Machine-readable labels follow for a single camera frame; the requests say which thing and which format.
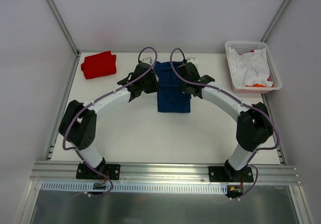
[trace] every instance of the navy fabric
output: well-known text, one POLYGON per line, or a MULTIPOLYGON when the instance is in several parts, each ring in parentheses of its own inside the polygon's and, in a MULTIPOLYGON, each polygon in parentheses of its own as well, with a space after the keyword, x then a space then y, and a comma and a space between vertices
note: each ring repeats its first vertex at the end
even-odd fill
MULTIPOLYGON (((177 69, 182 62, 173 62, 177 69)), ((170 62, 155 65, 160 90, 157 92, 157 109, 162 113, 190 113, 191 95, 182 93, 182 81, 175 75, 170 62)))

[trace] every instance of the gray wall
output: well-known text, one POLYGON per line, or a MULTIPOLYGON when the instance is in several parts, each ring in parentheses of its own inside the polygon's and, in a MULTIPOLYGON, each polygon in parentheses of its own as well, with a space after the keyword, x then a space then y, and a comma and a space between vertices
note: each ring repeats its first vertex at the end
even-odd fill
POLYGON ((259 41, 282 0, 54 0, 79 50, 224 52, 259 41))
POLYGON ((321 0, 293 0, 268 44, 283 89, 268 95, 289 164, 321 221, 321 0))
POLYGON ((73 54, 44 0, 0 0, 0 217, 13 223, 73 54))

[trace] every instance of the black mounting plate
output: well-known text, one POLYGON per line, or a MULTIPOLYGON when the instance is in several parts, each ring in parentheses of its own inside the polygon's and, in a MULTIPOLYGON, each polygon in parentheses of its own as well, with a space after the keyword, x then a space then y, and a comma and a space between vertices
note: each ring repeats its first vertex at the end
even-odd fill
MULTIPOLYGON (((111 180, 119 180, 120 176, 120 165, 116 164, 105 164, 104 171, 111 180)), ((104 179, 101 175, 96 174, 90 170, 85 164, 80 163, 77 168, 76 179, 79 180, 102 180, 104 179)))
POLYGON ((244 183, 252 183, 253 173, 251 167, 246 167, 242 171, 236 172, 233 180, 230 180, 225 176, 224 166, 209 166, 209 177, 210 182, 243 182, 244 183))

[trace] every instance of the white plastic basket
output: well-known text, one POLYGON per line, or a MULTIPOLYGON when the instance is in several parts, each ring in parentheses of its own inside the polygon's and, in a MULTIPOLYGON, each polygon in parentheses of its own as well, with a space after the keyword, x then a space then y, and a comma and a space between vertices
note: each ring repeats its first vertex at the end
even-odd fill
POLYGON ((277 72, 274 59, 272 57, 270 48, 264 42, 255 42, 255 41, 227 41, 225 43, 225 51, 227 55, 227 61, 229 64, 230 75, 232 80, 232 89, 234 92, 255 92, 255 93, 267 93, 271 90, 279 90, 282 88, 282 82, 280 79, 280 75, 277 72), (231 47, 235 49, 238 54, 243 54, 247 52, 251 52, 256 49, 266 49, 266 58, 267 64, 270 69, 270 79, 273 82, 273 87, 240 87, 237 85, 233 79, 231 60, 229 59, 229 54, 227 54, 227 49, 231 47))

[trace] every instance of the red cloth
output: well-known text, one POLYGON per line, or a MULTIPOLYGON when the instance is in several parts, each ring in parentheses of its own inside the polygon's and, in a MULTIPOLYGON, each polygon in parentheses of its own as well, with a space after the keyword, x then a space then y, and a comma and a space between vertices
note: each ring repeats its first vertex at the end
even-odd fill
POLYGON ((88 56, 80 67, 86 79, 112 75, 116 73, 116 55, 108 51, 88 56))

